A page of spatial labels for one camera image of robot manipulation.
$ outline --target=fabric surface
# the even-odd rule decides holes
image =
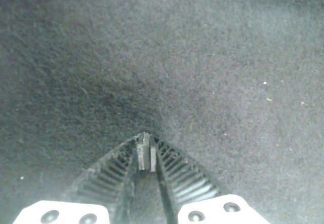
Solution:
[[[324,223],[323,21],[323,0],[0,0],[0,223],[144,130],[270,223]],[[164,223],[152,180],[134,223]]]

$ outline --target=gray carpet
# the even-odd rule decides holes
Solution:
[[[0,6],[0,223],[143,130],[270,223],[324,223],[323,0]]]

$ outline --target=dark felt surface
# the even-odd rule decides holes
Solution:
[[[0,5],[1,223],[143,130],[271,223],[324,222],[323,0]]]

